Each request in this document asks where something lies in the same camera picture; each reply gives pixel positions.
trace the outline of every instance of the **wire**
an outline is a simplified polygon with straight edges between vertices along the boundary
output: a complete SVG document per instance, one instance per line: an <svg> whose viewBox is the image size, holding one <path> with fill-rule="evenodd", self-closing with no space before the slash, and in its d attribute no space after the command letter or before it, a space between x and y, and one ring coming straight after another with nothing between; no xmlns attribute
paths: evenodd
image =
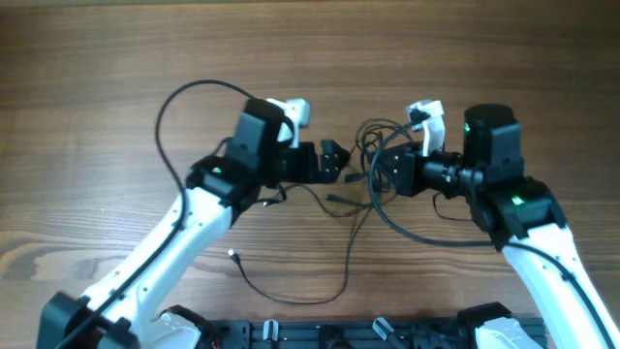
<svg viewBox="0 0 620 349"><path fill-rule="evenodd" d="M287 201L288 197L287 197L287 190L282 186L282 183L277 183L276 188L278 188L278 193L280 194L280 197L282 198L282 201L285 202Z"/></svg>
<svg viewBox="0 0 620 349"><path fill-rule="evenodd" d="M188 206L187 194L185 193L185 186L181 182L181 179L178 173L174 170L174 167L172 166L171 161L166 155L166 151L162 147L161 136L160 136L161 125L162 125L162 119L164 118L164 113L166 112L166 108L172 102L174 97L179 95L181 92L187 90L188 88L191 88L197 85L203 85L203 84L221 85L221 86L233 89L245 95L246 97L250 99L255 98L250 93L246 92L242 88L237 87L231 83L219 81L215 79L201 79L201 80L196 80L196 81L189 82L189 83L182 85L181 87L177 88L174 92L172 92L172 94L168 97L168 99L166 99L166 102L164 102L164 105L162 105L162 107L159 110L159 114L157 115L157 119L155 122L155 144L157 146L159 155L161 156L162 160L164 161L164 164L166 165L166 168L170 172L172 179L174 179L174 183L176 184L176 188L178 189L178 192L181 198L181 210L179 213L178 220L176 221L176 223L174 224L174 227L172 227L172 230L170 231L168 236L164 239L162 244L159 245L159 247L157 247L157 249L153 251L153 253L146 259L146 261L144 261L144 263L142 263L142 265L140 265L136 269L136 271L134 271L116 290L113 290L113 292L109 295L106 301L104 301L97 309L95 309L84 321L82 321L79 325L77 325L76 328L73 331L71 331L56 346L57 349L68 346L77 337L79 337L84 332L88 331L92 326L94 326L97 320L99 319L99 317L101 316L101 314L103 314L103 312L110 305L112 305L116 300L118 300L123 295L123 293L134 283L134 281L136 281L136 279L148 268L148 266L150 266L151 263L153 263L153 261L155 261L155 259L157 259L157 257L166 249L166 247L171 243L174 236L181 230L183 226L183 222L186 217L186 212L187 212L187 206ZM224 143L226 142L227 142L226 139L221 140L215 152L217 152L222 147L222 145L224 145Z"/></svg>
<svg viewBox="0 0 620 349"><path fill-rule="evenodd" d="M353 249L353 244L356 241L356 237L357 237L357 233L359 233L359 230L361 229L361 226L364 224L364 222L366 221L366 218L368 218L368 215L370 214L370 212L372 211L372 207L369 207L366 210L366 213L364 213L363 217L361 218L361 220L359 220L359 224L357 224L357 226L353 229L352 233L351 233L351 237L349 238L349 243L347 245L347 253L346 253L346 257L345 257L345 270L344 270L344 277L343 277L343 281L342 281L342 286L340 287L340 290L338 292L336 292L335 295L331 296L330 298L326 299L326 300L322 300L322 301L287 301L287 300L282 300L276 297L273 297L265 292L263 292L261 289L259 289L258 287L256 287L252 281L250 281L248 279L248 276L245 274L245 270L243 269L243 266L241 265L241 258L239 257L238 254L236 254L234 251L229 251L229 255L231 256L232 261L239 267L239 271L241 272L241 276L243 277L243 280L245 280L245 282L248 284L248 286L250 286L251 289L253 289L254 291L256 291L256 293L258 293L259 295L271 300L271 301L275 301L281 304L286 304L286 305L319 305L319 304L326 304L332 301L335 301L337 298L339 298L340 296L342 296L342 294L345 293L345 291L347 290L347 286L349 285L349 265L351 262L351 251Z"/></svg>
<svg viewBox="0 0 620 349"><path fill-rule="evenodd" d="M437 214L439 218L451 220L454 222L473 222L474 221L472 218L452 218L452 217L447 217L439 213L439 211L437 210L437 197L440 196L441 194L442 194L441 192L437 192L435 193L435 195L433 195L433 208L435 208L435 213Z"/></svg>
<svg viewBox="0 0 620 349"><path fill-rule="evenodd" d="M583 291L583 288L581 288L581 285L579 285L579 282L576 280L574 275L568 269L566 269L566 267L564 267L559 261L557 261L553 257L551 257L548 254L540 251L540 249L538 249L538 248L535 248L535 247L532 247L532 246L528 246L528 245L525 245L525 244L521 244L521 243L514 243L514 242L508 242L506 244L506 246L510 246L510 247L513 247L513 248L519 248L519 249L522 249L522 250L526 250L526 251L532 252L532 253L534 253L534 254L536 254L536 255L546 259L549 263L551 263L553 266L555 266L555 268L557 268L560 271L560 273L562 275L562 278L564 280L568 280L571 283L571 285L573 285L574 290L581 297L581 300L583 301L585 307L590 312L590 316L592 316L592 319L597 324L597 327L599 328L599 332L601 333L601 336L603 337L604 342L607 345L607 347L609 349L615 348L615 346L613 344L613 340L611 340L611 335L609 335L609 332L607 331L607 328L605 327L605 324L603 323L603 320L601 319L601 316L599 315L599 312L594 307L594 304L592 304L592 301L590 301L590 299L588 298L588 295L586 295L585 291Z"/></svg>
<svg viewBox="0 0 620 349"><path fill-rule="evenodd" d="M377 123L373 123L374 121L382 121L382 122L387 122L387 123L391 123L392 125L381 125L381 124L377 124ZM355 150L357 148L360 149L361 151L361 157L360 157L360 165L362 166L362 168L364 167L364 162L366 162L368 159L370 159L370 153L368 152L368 147L369 146L374 146L375 149L377 148L377 142L380 142L383 139L383 135L381 134L382 129L390 129L390 130L394 130L397 129L398 126L400 126L400 124L396 123L395 121L391 121L388 119L370 119L365 121L362 124L362 127L360 127L359 130L357 130L357 134L356 134L356 146L354 146L351 151L349 152L351 155L355 152ZM359 133L360 132L364 132L363 133L363 137L359 137ZM375 140L373 140L372 142L367 142L366 141L366 136L368 134L372 134L375 136ZM367 177L367 173L364 171L364 174L362 174L360 176L360 178L364 178ZM381 184L381 187L379 188L379 192L380 193L385 193L387 192L384 189L383 186L383 180L382 178L379 176L379 183ZM345 290L347 289L347 285L349 283L349 266L350 266L350 261L351 261L351 250L353 248L353 244L355 242L357 233L359 232L359 230L361 229L361 226L363 225L363 223L365 222L366 218L368 217L368 215L370 214L370 211L372 210L372 203L357 203L357 202L353 202L347 199L343 199L337 195L327 195L327 200L328 201L332 201L332 202L336 202L336 203L340 203L340 204L345 204L345 205L350 205L350 206L354 206L355 208L340 213L340 212L333 212L332 210L330 210L329 208L327 208L325 206L325 204L323 203L323 201L321 200L321 198L319 197L319 195L309 186L304 185L304 184L292 184L287 186L286 188L284 188L284 191L282 190L282 188L280 189L280 196L283 198L283 200L279 200L278 199L278 195L269 198L269 199L260 199L258 202L262 202L264 203L265 206L268 206L270 204L273 203L282 203L284 202L284 200L286 200L286 192L288 192L291 189L294 189L296 187L299 187L305 191L307 191L308 193L310 193L310 195L312 195L312 197L314 198L314 200L317 202L317 204L319 205L319 207L321 208L321 210L323 212L325 212L326 214L328 214L331 217L334 218L342 218L342 217L350 217L350 216L354 216L357 215L358 213L360 213L361 211L367 209L366 213L364 213L362 219L359 221L359 224L357 225L357 227L353 230L353 233L350 237L349 240L349 244L347 246L347 252L346 252L346 259L345 259L345 267L344 267L344 278L343 278L343 284L342 287L340 288L340 290L331 298L327 299L327 300L323 300L323 301L288 301L288 300L283 300L283 299L279 299L276 297L273 297L271 295L269 295L268 293L262 291L261 289L259 289L257 286L255 286L247 277L245 270L243 269L243 266L241 265L241 258L239 257L239 255L237 253L235 253L233 250L229 251L229 255L231 257L231 259L236 263L237 267L239 268L239 272L241 273L241 276L243 277L243 279L245 280L245 282L248 284L248 286L250 286L251 289L253 289L256 293L258 293L259 295L271 300L271 301L276 301L282 304L288 304L288 305L316 305L316 304L325 304L325 303L329 303L331 301L336 300L338 297L340 297ZM388 203L390 203L391 201L393 201L394 199L396 199L397 194L394 193L394 195L392 197L390 197L388 200L386 200L384 203L380 204L380 205L386 205Z"/></svg>
<svg viewBox="0 0 620 349"><path fill-rule="evenodd" d="M370 174L375 173L377 162L379 158L381 157L381 154L383 153L384 149L388 145L388 143L394 140L396 137L398 137L398 135L406 132L407 129L409 129L411 126L412 126L411 123L400 126L396 131L394 131L391 135L389 135L389 137L387 137L383 142L381 142L381 144L377 148L377 151L375 152L373 159L370 163L370 168L368 169L368 172ZM419 235L410 233L407 230L401 228L399 225L397 225L396 223L394 223L388 218L386 213L383 211L383 209L379 205L379 200L377 199L377 195L375 194L373 190L372 180L368 180L368 193L370 195L370 201L373 207L377 210L377 213L379 214L381 219L383 219L384 222L386 222L393 230L402 234L406 238L410 238L412 240L415 240L421 243L426 243L426 244L431 244L431 245L436 245L436 246L444 246L444 247L478 247L478 246L492 246L493 245L493 243L488 240L484 240L484 241L440 240L440 239L434 239L434 238L425 238L425 237L421 237Z"/></svg>
<svg viewBox="0 0 620 349"><path fill-rule="evenodd" d="M220 152L220 149L222 149L222 146L224 146L224 144L230 142L233 139L233 137L224 137L215 147L215 150L213 150L209 155L215 155L217 153Z"/></svg>

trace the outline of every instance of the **wooden table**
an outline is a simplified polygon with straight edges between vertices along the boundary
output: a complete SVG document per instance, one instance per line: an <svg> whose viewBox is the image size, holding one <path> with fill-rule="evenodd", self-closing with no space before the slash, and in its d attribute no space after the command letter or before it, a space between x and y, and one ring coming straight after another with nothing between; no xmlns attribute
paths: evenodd
<svg viewBox="0 0 620 349"><path fill-rule="evenodd" d="M175 192L153 142L157 110L177 86L223 79L259 97L312 103L307 141L348 147L369 117L405 121L409 103L444 102L447 149L462 147L462 113L513 107L526 172L569 217L579 253L620 317L619 7L556 2L320 2L0 12L0 346L29 348L42 306L79 295L159 221ZM240 95L198 87L166 115L164 144L182 172L232 133ZM361 184L315 186L364 200ZM387 213L434 238L480 239L471 223L438 219L431 193ZM346 209L330 206L334 209ZM441 202L466 215L462 201ZM500 301L536 313L491 248L414 243L371 214L359 233L347 292L321 306L296 300L342 282L353 218L333 219L302 190L254 207L205 249L166 299L209 319L371 319L454 315Z"/></svg>

